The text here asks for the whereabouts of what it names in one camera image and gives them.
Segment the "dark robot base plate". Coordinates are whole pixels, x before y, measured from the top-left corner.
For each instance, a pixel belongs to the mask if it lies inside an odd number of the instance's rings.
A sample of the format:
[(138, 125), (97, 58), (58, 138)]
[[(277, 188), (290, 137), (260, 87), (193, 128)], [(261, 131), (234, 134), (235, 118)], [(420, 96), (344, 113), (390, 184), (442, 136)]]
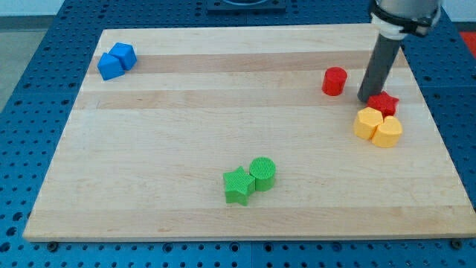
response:
[(286, 0), (207, 0), (207, 14), (286, 12)]

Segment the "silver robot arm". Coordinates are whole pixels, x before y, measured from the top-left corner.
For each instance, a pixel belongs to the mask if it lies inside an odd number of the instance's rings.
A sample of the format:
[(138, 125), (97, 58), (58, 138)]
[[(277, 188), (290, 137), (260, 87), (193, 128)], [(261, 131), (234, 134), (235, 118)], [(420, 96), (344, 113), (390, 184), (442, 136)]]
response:
[(371, 23), (392, 40), (427, 36), (441, 16), (441, 0), (370, 0)]

